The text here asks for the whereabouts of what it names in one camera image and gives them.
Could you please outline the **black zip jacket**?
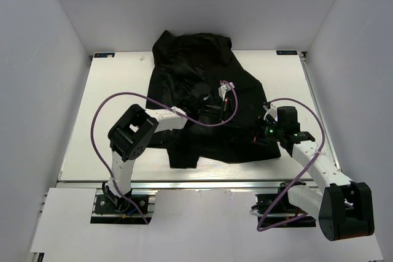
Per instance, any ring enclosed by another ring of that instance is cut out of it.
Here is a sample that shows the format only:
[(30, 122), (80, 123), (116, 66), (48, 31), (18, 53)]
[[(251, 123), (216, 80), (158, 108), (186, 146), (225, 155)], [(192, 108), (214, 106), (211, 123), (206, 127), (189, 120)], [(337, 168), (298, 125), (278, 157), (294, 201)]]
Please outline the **black zip jacket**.
[(171, 168), (195, 168), (200, 158), (226, 163), (276, 159), (275, 142), (254, 142), (267, 98), (262, 84), (232, 52), (229, 37), (165, 31), (152, 47), (148, 109), (182, 109), (181, 130), (154, 134), (150, 146), (167, 151)]

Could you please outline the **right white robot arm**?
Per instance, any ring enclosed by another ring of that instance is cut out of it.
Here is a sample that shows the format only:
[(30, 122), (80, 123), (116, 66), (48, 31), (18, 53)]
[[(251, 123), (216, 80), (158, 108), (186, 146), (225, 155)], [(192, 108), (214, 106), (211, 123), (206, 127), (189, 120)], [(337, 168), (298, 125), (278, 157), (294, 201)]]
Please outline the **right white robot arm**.
[(265, 115), (258, 119), (259, 128), (254, 139), (278, 142), (303, 166), (290, 182), (280, 184), (278, 196), (259, 219), (258, 231), (270, 227), (263, 222), (278, 206), (285, 212), (295, 208), (300, 214), (294, 222), (312, 217), (318, 222), (326, 239), (337, 241), (371, 236), (375, 232), (372, 191), (364, 182), (355, 182), (342, 173), (322, 152), (322, 145), (307, 131), (300, 129), (295, 107), (278, 108), (267, 104)]

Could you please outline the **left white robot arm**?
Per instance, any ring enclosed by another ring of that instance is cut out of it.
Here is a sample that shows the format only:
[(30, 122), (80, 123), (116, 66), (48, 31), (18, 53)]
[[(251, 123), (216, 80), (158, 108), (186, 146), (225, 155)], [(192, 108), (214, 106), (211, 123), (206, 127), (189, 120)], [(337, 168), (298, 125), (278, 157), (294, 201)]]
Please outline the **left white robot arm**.
[(234, 84), (225, 80), (220, 81), (220, 87), (218, 88), (220, 104), (218, 107), (207, 105), (208, 94), (202, 96), (202, 105), (197, 108), (196, 113), (216, 119), (217, 122), (213, 124), (202, 123), (192, 118), (184, 109), (176, 106), (166, 106), (139, 93), (121, 92), (104, 100), (103, 104), (116, 96), (132, 95), (160, 107), (159, 109), (145, 109), (139, 104), (133, 104), (108, 132), (112, 165), (106, 166), (110, 178), (103, 185), (103, 193), (109, 200), (110, 207), (116, 212), (126, 211), (130, 204), (137, 207), (137, 204), (131, 199), (131, 176), (136, 159), (144, 153), (154, 134), (162, 131), (182, 130), (192, 125), (214, 128), (228, 123), (238, 109), (238, 98), (234, 96), (235, 109), (228, 119), (224, 119), (224, 105), (228, 101), (226, 97), (228, 91), (235, 94)]

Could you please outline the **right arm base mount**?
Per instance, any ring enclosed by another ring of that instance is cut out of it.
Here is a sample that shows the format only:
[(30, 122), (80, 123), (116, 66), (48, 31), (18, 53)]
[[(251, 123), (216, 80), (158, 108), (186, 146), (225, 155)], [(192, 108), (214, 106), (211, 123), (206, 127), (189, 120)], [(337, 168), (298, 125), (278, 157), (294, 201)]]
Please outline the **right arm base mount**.
[[(260, 221), (265, 211), (270, 207), (272, 202), (279, 196), (279, 194), (290, 184), (290, 181), (283, 182), (279, 185), (276, 193), (257, 194), (256, 203), (251, 207), (251, 214), (257, 217)], [(291, 220), (297, 216), (305, 214), (304, 211), (289, 204), (288, 196), (285, 195), (275, 205), (270, 213), (267, 215), (262, 223), (262, 227), (274, 225), (279, 222)], [(279, 225), (278, 228), (315, 228), (316, 221), (313, 217), (307, 215), (299, 220), (290, 222), (284, 225)]]

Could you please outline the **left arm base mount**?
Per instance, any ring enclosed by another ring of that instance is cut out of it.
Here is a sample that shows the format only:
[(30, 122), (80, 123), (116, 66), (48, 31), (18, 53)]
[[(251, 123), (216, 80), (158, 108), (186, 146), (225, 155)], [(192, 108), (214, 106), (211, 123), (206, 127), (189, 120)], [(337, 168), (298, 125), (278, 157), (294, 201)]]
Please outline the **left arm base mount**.
[(96, 192), (90, 223), (101, 225), (148, 225), (154, 212), (155, 196), (137, 193), (130, 197), (138, 205), (147, 223), (134, 205), (128, 201), (123, 201), (117, 207), (101, 190)]

